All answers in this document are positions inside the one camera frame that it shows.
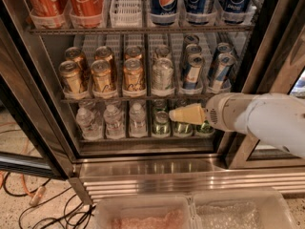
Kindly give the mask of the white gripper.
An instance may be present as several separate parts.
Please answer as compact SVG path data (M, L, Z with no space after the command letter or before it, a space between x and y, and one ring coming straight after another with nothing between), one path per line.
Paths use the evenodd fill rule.
M224 93L210 98L204 109L199 103L169 111L171 121L201 125L206 120L217 130L247 133L247 108L255 94Z

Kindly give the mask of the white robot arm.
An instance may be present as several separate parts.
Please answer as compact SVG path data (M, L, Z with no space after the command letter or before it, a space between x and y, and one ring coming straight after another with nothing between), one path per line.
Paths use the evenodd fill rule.
M305 157L305 102L287 94L224 93L169 111L174 122L210 125L224 132L253 135L292 155Z

